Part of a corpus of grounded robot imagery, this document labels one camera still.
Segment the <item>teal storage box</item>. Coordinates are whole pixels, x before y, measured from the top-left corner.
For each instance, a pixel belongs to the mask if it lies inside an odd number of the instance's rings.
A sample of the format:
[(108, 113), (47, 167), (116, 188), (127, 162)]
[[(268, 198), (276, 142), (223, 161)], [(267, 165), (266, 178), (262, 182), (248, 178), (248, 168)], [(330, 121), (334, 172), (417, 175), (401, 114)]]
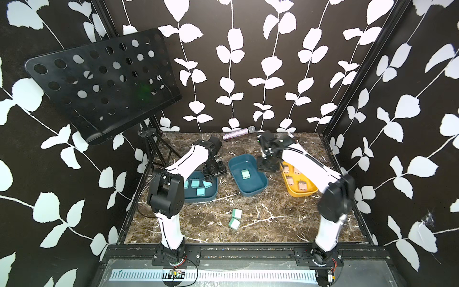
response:
[(268, 179), (265, 173), (258, 170), (257, 160), (253, 155), (233, 157), (228, 162), (228, 167), (243, 196), (252, 197), (267, 188)]
[(218, 193), (218, 180), (204, 179), (200, 171), (193, 172), (184, 181), (185, 203), (210, 202), (216, 198)]

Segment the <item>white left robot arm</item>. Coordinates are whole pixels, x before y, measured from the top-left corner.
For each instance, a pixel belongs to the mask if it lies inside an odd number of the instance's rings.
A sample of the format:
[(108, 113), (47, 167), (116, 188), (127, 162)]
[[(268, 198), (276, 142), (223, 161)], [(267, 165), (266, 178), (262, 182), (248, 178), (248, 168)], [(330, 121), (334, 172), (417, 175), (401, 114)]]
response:
[(179, 213), (185, 203), (185, 181), (199, 167), (203, 167), (206, 181), (227, 173), (223, 162), (215, 159), (221, 147), (221, 140), (215, 136), (198, 140), (176, 163), (153, 172), (147, 202), (159, 221), (164, 248), (175, 252), (184, 244)]

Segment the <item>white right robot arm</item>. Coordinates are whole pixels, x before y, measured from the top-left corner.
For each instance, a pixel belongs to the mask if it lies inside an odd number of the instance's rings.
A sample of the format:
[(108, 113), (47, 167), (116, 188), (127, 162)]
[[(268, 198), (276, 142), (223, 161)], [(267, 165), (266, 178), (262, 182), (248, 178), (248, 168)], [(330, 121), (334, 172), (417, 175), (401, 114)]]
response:
[(320, 214), (319, 231), (313, 242), (315, 253), (327, 254), (337, 246), (344, 221), (352, 209), (356, 183), (349, 174), (342, 175), (322, 164), (293, 137), (277, 138), (271, 132), (257, 134), (262, 155), (259, 168), (273, 171), (282, 161), (297, 168), (322, 193), (317, 205)]

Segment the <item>yellow storage box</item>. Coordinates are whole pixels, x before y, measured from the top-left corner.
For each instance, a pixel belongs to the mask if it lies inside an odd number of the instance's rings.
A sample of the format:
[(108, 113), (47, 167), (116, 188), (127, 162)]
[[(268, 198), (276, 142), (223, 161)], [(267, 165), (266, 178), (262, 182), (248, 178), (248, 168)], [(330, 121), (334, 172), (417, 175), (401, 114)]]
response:
[(293, 165), (282, 161), (280, 170), (288, 193), (292, 197), (307, 197), (318, 192), (319, 189)]

